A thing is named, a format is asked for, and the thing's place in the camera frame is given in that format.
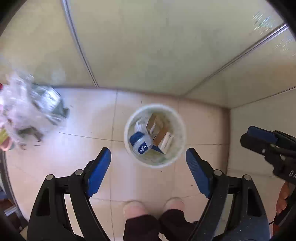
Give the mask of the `person's right hand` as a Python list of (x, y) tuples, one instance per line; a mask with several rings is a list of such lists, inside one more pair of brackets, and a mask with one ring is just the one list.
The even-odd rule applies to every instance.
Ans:
[(285, 182), (280, 190), (278, 200), (275, 206), (276, 214), (280, 214), (287, 207), (287, 198), (290, 196), (288, 182)]

